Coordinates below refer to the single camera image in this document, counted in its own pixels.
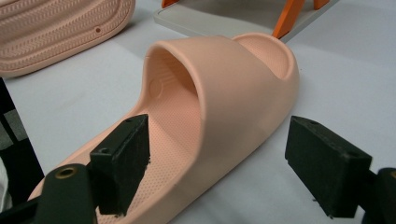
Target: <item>slide sandal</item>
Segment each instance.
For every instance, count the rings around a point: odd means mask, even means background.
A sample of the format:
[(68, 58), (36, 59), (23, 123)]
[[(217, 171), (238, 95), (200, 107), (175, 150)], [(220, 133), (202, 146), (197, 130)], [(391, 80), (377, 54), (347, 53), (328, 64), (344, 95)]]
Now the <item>slide sandal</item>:
[(34, 72), (91, 48), (129, 22), (135, 0), (0, 0), (0, 77)]
[(151, 163), (127, 216), (98, 215), (99, 223), (171, 220), (278, 127), (296, 99), (299, 74), (285, 44), (253, 33), (156, 42), (142, 82), (136, 106), (62, 163), (86, 164), (122, 120), (148, 114)]

